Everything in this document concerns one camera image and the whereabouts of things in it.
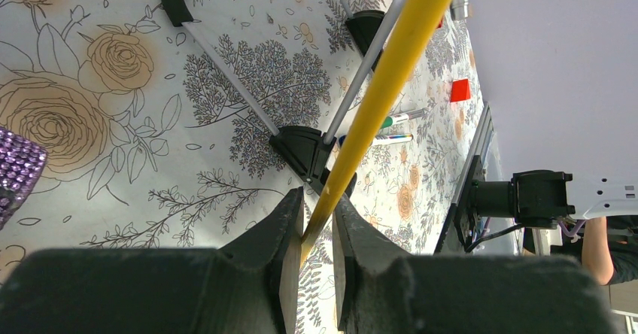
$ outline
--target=red cube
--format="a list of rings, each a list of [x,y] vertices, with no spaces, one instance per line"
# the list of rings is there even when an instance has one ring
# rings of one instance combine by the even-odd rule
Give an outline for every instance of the red cube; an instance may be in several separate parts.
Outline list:
[[[452,83],[452,96],[450,102],[465,101],[472,97],[469,88],[469,80],[456,80]]]

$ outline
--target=white wall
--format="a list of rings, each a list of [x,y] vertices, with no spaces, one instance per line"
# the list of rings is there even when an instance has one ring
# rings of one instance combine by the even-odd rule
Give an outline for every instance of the white wall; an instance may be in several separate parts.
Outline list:
[[[638,178],[638,0],[470,0],[504,175]]]

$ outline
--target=floral tablecloth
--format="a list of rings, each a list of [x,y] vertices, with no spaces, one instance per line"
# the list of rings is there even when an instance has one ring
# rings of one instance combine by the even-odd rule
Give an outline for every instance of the floral tablecloth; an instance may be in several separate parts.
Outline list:
[[[328,127],[361,60],[337,0],[187,4],[279,126]],[[0,22],[0,126],[49,152],[0,231],[0,285],[44,247],[220,247],[302,184],[159,0],[0,0]],[[462,78],[472,99],[451,104]],[[482,107],[466,27],[446,14],[393,108],[428,115],[387,129],[414,141],[369,150],[357,210],[406,250],[433,252]],[[306,189],[307,217],[317,196]],[[336,331],[330,240],[328,225],[299,276],[299,333]]]

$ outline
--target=tripod leg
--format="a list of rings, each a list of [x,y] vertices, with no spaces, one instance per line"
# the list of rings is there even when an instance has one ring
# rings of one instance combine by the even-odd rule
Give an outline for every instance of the tripod leg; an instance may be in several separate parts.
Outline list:
[[[366,55],[363,57],[363,61],[361,62],[359,69],[354,75],[348,91],[345,93],[345,97],[337,109],[335,117],[324,135],[325,144],[329,144],[335,137],[337,129],[341,126],[345,115],[348,113],[348,109],[361,89],[361,85],[366,80],[366,76],[371,72],[372,67],[377,61],[379,53],[383,49],[385,41],[390,36],[392,28],[394,28],[394,23],[396,23],[396,20],[399,19],[399,15],[401,14],[401,11],[403,11],[403,6],[405,4],[406,0],[393,0],[392,4],[387,9],[385,17],[383,21],[381,21],[381,26],[376,32],[375,37],[372,39],[372,43],[370,44]]]

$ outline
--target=green marker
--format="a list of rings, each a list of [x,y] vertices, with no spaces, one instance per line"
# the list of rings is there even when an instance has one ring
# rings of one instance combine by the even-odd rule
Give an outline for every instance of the green marker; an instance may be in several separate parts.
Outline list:
[[[415,118],[425,116],[425,108],[420,108],[418,110],[403,112],[402,114],[394,114],[392,116],[385,117],[385,121],[381,125],[380,129],[384,129],[386,127],[394,126],[399,123],[403,123]]]

